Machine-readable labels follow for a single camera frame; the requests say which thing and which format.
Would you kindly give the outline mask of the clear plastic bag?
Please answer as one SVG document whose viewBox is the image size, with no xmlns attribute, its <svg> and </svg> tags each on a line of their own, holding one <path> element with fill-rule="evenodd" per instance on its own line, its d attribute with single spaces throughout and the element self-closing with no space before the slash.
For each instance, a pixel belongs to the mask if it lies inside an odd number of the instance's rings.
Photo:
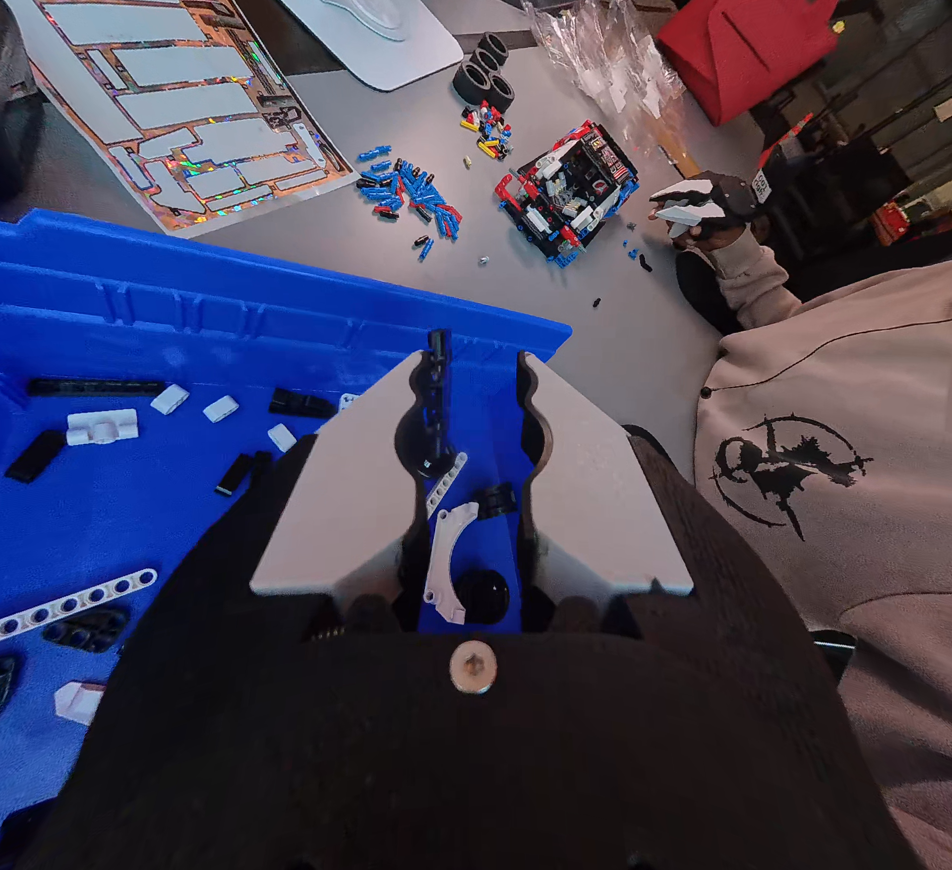
<svg viewBox="0 0 952 870">
<path fill-rule="evenodd" d="M 660 122 L 678 112 L 684 83 L 633 0 L 577 0 L 558 11 L 520 1 L 536 43 L 603 114 Z"/>
</svg>

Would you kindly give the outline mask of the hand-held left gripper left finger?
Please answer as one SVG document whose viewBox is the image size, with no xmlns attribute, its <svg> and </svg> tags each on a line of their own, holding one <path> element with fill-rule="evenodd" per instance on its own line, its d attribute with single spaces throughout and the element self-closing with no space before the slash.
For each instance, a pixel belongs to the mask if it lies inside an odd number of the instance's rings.
<svg viewBox="0 0 952 870">
<path fill-rule="evenodd" d="M 250 580 L 260 597 L 330 596 L 345 612 L 357 598 L 394 603 L 406 536 L 422 510 L 422 485 L 397 450 L 415 406 L 415 351 L 320 428 Z"/>
</svg>

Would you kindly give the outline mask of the black large holed panel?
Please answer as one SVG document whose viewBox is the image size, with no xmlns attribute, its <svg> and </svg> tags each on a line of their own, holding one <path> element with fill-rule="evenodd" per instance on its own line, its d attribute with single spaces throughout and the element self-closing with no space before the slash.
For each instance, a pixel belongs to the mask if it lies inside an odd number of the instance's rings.
<svg viewBox="0 0 952 870">
<path fill-rule="evenodd" d="M 456 456 L 449 435 L 450 330 L 432 330 L 427 342 L 429 349 L 423 385 L 422 471 L 428 480 L 436 480 L 446 474 Z"/>
</svg>

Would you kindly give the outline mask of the grey desk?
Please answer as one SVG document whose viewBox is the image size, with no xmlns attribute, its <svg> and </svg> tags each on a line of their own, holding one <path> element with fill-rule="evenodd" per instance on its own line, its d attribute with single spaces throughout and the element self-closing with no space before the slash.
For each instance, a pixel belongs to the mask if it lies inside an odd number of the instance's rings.
<svg viewBox="0 0 952 870">
<path fill-rule="evenodd" d="M 351 186 L 199 235 L 193 244 L 568 324 L 573 334 L 551 367 L 613 420 L 648 429 L 693 480 L 696 404 L 716 360 L 719 335 L 684 300 L 674 249 L 647 219 L 647 196 L 678 179 L 667 158 L 635 153 L 641 188 L 585 256 L 561 271 L 521 242 L 498 209 L 492 190 L 505 170 L 475 151 L 472 135 L 458 126 L 463 103 L 450 91 L 452 69 L 379 93 L 346 69 L 328 69 L 331 57 L 324 45 L 273 0 L 236 1 L 339 149 L 352 160 L 378 143 L 391 144 L 394 153 L 434 172 L 436 186 L 464 217 L 463 231 L 456 244 L 440 241 L 428 260 L 419 262 L 411 242 L 423 231 L 422 222 L 412 214 L 393 224 L 372 220 Z M 457 37 L 529 30 L 523 12 L 502 0 L 422 1 Z M 515 90 L 509 121 L 516 165 L 567 129 L 601 118 L 541 48 L 515 48 L 505 75 Z M 43 109 L 33 169 L 23 193 L 2 206 L 2 221 L 18 221 L 41 208 L 158 233 L 78 133 L 51 104 Z M 690 99 L 683 113 L 684 145 L 702 169 L 743 176 L 753 167 L 761 135 L 750 118 L 714 129 Z M 470 170 L 464 155 L 470 156 Z M 627 256 L 633 248 L 647 257 L 653 272 L 641 268 L 639 257 Z M 480 267 L 483 256 L 489 263 Z M 593 309 L 596 298 L 601 305 Z"/>
</svg>

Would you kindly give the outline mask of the black long beam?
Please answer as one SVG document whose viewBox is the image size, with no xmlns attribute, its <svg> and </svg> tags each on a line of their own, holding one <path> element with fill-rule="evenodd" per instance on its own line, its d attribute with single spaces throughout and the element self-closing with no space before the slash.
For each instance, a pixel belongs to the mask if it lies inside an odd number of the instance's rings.
<svg viewBox="0 0 952 870">
<path fill-rule="evenodd" d="M 168 387 L 155 379 L 39 376 L 27 381 L 26 394 L 30 398 L 153 399 Z"/>
</svg>

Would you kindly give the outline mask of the pile of small mixed parts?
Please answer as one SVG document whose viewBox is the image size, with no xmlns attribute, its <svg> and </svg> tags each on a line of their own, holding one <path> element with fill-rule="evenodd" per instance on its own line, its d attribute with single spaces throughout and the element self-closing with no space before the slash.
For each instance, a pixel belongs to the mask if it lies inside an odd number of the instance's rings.
<svg viewBox="0 0 952 870">
<path fill-rule="evenodd" d="M 511 155 L 512 128 L 491 104 L 468 104 L 462 111 L 460 126 L 475 133 L 479 148 L 496 162 L 506 162 Z"/>
</svg>

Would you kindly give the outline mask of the black thin triangular liftarm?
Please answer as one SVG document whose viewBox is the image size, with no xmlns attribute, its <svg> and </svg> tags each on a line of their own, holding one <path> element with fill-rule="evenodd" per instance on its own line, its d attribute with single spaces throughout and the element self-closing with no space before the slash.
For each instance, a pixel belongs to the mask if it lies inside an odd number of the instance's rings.
<svg viewBox="0 0 952 870">
<path fill-rule="evenodd" d="M 46 625 L 42 639 L 53 645 L 102 654 L 111 650 L 128 622 L 128 613 L 112 606 L 70 614 Z"/>
</svg>

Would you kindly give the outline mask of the pile of blue pins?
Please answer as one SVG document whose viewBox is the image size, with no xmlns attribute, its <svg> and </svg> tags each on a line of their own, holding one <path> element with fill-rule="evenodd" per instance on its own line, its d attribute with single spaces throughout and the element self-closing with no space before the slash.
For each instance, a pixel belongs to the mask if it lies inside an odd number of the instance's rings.
<svg viewBox="0 0 952 870">
<path fill-rule="evenodd" d="M 417 242 L 421 249 L 435 238 L 458 241 L 463 216 L 435 186 L 434 173 L 395 155 L 386 144 L 360 152 L 356 162 L 355 188 L 378 221 L 415 215 L 435 233 Z"/>
</svg>

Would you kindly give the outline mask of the person's right hand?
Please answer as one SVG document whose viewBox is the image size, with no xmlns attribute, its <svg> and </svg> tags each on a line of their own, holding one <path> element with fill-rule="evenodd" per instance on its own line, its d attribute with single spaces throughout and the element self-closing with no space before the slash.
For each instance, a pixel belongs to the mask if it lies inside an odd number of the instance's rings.
<svg viewBox="0 0 952 870">
<path fill-rule="evenodd" d="M 740 227 L 730 229 L 724 228 L 705 228 L 702 225 L 692 226 L 688 230 L 692 245 L 702 253 L 710 255 L 713 252 L 728 248 L 733 245 L 745 232 L 748 226 L 746 224 Z"/>
</svg>

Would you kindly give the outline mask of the white medium beam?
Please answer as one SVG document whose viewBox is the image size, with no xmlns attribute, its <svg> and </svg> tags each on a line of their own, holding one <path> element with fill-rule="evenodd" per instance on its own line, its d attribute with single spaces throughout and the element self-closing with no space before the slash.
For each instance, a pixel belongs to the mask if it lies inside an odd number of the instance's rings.
<svg viewBox="0 0 952 870">
<path fill-rule="evenodd" d="M 1 640 L 6 641 L 51 624 L 72 620 L 89 610 L 104 607 L 133 593 L 148 589 L 156 583 L 158 575 L 157 569 L 142 568 L 3 616 Z"/>
</svg>

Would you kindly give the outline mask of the white connector block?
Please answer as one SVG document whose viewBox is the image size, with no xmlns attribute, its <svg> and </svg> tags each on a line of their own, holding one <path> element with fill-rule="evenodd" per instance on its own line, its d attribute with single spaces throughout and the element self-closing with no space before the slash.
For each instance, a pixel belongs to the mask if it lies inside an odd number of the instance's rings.
<svg viewBox="0 0 952 870">
<path fill-rule="evenodd" d="M 67 446 L 109 445 L 139 436 L 137 411 L 132 408 L 72 413 L 66 422 Z"/>
</svg>

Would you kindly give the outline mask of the toy race car model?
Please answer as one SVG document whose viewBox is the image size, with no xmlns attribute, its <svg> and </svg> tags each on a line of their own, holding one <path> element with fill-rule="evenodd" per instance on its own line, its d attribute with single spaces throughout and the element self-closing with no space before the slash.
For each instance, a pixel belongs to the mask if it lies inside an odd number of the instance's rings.
<svg viewBox="0 0 952 870">
<path fill-rule="evenodd" d="M 639 188 L 638 171 L 599 123 L 587 121 L 495 186 L 499 207 L 545 261 L 568 268 Z"/>
</svg>

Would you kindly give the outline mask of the black small flat panel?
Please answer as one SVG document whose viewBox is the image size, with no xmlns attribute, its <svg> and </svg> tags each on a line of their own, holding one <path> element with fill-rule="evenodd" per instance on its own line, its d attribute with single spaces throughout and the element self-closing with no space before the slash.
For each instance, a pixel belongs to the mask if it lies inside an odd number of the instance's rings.
<svg viewBox="0 0 952 870">
<path fill-rule="evenodd" d="M 4 478 L 23 485 L 34 483 L 54 463 L 65 447 L 64 430 L 42 431 L 6 468 Z"/>
</svg>

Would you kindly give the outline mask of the blue parts bin with tag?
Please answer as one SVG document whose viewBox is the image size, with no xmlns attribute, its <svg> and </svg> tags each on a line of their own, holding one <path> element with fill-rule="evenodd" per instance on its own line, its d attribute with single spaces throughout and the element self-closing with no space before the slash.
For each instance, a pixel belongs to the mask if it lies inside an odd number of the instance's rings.
<svg viewBox="0 0 952 870">
<path fill-rule="evenodd" d="M 139 436 L 66 446 L 29 485 L 2 476 L 2 617 L 142 568 L 127 598 L 137 620 L 229 508 L 214 487 L 241 453 L 276 447 L 276 387 L 337 402 L 359 393 L 427 332 L 451 332 L 451 430 L 482 426 L 478 406 L 514 379 L 517 353 L 548 361 L 560 321 L 384 281 L 196 244 L 76 215 L 31 211 L 2 223 L 2 472 L 69 414 L 132 408 Z M 155 379 L 189 391 L 169 416 L 153 399 L 30 398 L 39 376 Z M 232 395 L 219 424 L 202 414 Z M 86 729 L 54 713 L 68 682 L 103 684 L 117 648 L 58 647 L 38 630 L 2 641 L 18 682 L 2 713 L 2 818 L 56 797 Z"/>
</svg>

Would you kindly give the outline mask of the black long curved panel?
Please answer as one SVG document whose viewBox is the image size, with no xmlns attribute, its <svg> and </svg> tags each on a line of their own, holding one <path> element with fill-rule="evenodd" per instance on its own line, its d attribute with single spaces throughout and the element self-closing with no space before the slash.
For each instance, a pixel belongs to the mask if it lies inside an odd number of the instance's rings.
<svg viewBox="0 0 952 870">
<path fill-rule="evenodd" d="M 243 487 L 253 489 L 268 473 L 272 462 L 273 456 L 267 450 L 239 454 L 216 483 L 214 493 L 222 497 L 234 497 Z"/>
</svg>

